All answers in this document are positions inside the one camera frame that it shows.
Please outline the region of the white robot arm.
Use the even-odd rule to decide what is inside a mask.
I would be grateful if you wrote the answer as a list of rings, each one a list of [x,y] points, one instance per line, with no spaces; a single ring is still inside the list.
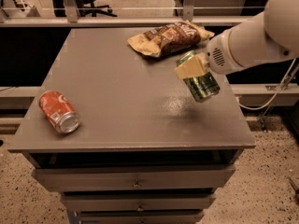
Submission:
[[[299,0],[268,0],[264,11],[212,38],[206,52],[175,68],[180,79],[228,75],[299,56]]]

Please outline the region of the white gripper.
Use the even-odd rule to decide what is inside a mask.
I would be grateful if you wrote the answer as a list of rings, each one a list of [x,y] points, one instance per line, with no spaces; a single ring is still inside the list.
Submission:
[[[232,29],[227,29],[213,37],[206,45],[206,54],[195,54],[190,58],[177,61],[175,73],[179,79],[201,77],[208,72],[208,68],[221,75],[229,75],[242,71],[240,65],[231,52],[230,36]]]

